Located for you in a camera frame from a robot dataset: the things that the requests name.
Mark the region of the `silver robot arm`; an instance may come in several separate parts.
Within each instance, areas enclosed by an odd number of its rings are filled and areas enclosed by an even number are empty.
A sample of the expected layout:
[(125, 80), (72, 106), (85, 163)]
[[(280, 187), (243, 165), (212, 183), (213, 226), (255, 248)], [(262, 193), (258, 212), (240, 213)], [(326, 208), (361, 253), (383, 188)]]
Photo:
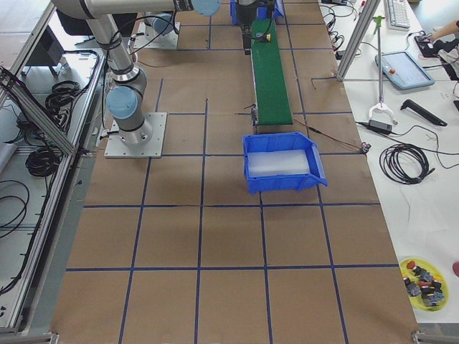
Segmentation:
[(116, 87), (108, 92), (106, 105), (118, 125), (123, 145), (134, 146), (149, 142), (154, 134), (147, 115), (142, 111), (146, 74), (133, 61), (123, 44), (114, 14), (165, 11), (195, 11), (202, 16), (213, 16), (219, 11), (220, 1), (54, 1), (61, 12), (87, 22), (96, 41), (107, 54), (114, 73)]
[(173, 11), (144, 12), (144, 34), (149, 39), (152, 39), (156, 36), (164, 37), (172, 32), (178, 34), (179, 29), (176, 27), (175, 15), (176, 13)]

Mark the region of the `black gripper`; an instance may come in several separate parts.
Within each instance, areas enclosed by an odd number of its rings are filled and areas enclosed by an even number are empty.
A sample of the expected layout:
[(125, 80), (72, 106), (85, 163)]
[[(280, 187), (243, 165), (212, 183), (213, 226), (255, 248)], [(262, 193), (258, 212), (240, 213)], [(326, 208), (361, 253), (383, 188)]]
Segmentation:
[(257, 18), (258, 0), (237, 0), (236, 17), (242, 25), (242, 44), (245, 54), (250, 54), (250, 26)]

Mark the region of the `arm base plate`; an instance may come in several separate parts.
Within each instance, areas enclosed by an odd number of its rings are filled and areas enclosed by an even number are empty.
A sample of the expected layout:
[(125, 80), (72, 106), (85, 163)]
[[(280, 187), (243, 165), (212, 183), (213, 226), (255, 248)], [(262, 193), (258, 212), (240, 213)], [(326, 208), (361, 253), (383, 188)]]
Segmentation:
[(144, 113), (143, 126), (132, 132), (119, 128), (113, 120), (113, 131), (106, 143), (106, 158), (161, 158), (164, 146), (167, 113)]
[(176, 24), (176, 32), (170, 31), (168, 34), (159, 34), (152, 27), (140, 23), (135, 36), (135, 41), (131, 47), (133, 50), (142, 47), (147, 49), (168, 49), (176, 50), (179, 41), (180, 23)]

